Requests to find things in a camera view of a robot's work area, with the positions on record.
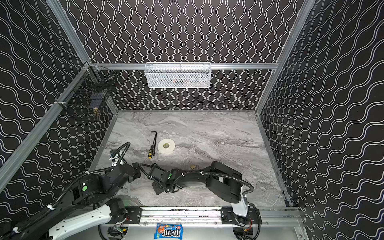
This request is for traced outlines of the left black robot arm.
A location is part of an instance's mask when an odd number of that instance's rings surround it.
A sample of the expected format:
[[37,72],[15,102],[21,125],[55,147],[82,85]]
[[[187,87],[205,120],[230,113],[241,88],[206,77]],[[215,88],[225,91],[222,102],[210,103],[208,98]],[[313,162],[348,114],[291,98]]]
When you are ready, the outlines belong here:
[[72,181],[59,197],[38,214],[16,224],[2,240],[64,240],[83,230],[127,220],[124,202],[115,194],[141,176],[138,166],[123,161],[127,142],[110,154],[113,165],[85,172]]

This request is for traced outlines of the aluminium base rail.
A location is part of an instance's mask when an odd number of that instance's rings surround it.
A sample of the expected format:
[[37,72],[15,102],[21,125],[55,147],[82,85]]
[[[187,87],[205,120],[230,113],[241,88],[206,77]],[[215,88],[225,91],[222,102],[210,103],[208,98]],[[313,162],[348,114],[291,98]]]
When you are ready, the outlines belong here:
[[157,223],[182,224],[185,227],[296,227],[301,224],[301,213],[293,207],[257,207],[247,217],[236,217],[230,207],[129,207],[127,225],[154,227]]

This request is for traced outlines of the black hex key tool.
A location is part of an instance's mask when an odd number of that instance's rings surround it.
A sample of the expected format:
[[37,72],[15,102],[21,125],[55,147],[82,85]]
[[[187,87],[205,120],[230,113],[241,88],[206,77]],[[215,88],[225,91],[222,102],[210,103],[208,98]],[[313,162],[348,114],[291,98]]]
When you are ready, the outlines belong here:
[[151,159],[154,157],[155,155],[155,151],[156,151],[156,143],[157,143],[157,132],[156,131],[151,131],[151,133],[154,133],[154,139],[153,139],[153,142],[152,142],[152,145],[150,147],[150,150],[148,152],[148,158]]

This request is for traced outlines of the white mesh wall basket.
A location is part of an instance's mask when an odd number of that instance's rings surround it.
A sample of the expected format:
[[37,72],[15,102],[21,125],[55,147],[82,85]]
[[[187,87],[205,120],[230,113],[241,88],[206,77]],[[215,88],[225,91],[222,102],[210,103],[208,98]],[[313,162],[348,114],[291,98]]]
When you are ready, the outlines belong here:
[[207,89],[212,66],[209,62],[148,62],[145,77],[153,89]]

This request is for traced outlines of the white tape roll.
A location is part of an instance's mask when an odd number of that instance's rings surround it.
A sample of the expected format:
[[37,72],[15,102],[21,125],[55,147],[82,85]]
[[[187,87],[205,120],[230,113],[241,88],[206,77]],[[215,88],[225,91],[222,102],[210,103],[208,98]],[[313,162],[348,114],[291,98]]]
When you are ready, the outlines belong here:
[[176,144],[172,139],[162,139],[158,143],[158,151],[160,154],[169,155],[176,148]]

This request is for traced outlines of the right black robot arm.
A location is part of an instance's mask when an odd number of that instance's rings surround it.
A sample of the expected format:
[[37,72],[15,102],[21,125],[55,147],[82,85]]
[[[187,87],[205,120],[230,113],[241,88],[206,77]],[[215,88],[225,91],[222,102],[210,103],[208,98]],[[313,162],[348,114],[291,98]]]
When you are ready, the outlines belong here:
[[247,194],[255,188],[243,180],[240,172],[220,163],[212,162],[201,170],[172,169],[166,171],[157,164],[134,163],[134,168],[149,180],[156,195],[176,193],[184,188],[205,187],[221,200],[230,203],[230,207],[221,210],[222,223],[239,227],[261,225],[260,211],[247,200]]

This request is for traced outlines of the brass object in black basket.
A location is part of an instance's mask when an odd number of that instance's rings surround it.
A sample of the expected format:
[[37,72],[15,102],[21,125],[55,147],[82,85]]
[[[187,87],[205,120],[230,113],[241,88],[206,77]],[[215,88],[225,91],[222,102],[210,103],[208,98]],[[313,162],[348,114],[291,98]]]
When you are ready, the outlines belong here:
[[93,115],[94,115],[95,118],[100,116],[99,108],[93,108]]

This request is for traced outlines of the blue candy bag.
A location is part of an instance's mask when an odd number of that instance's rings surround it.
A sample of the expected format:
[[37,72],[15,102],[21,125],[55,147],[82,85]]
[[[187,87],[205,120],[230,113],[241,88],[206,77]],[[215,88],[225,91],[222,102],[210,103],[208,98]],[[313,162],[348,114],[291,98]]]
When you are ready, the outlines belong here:
[[183,226],[181,224],[161,224],[157,223],[154,239],[183,239]]

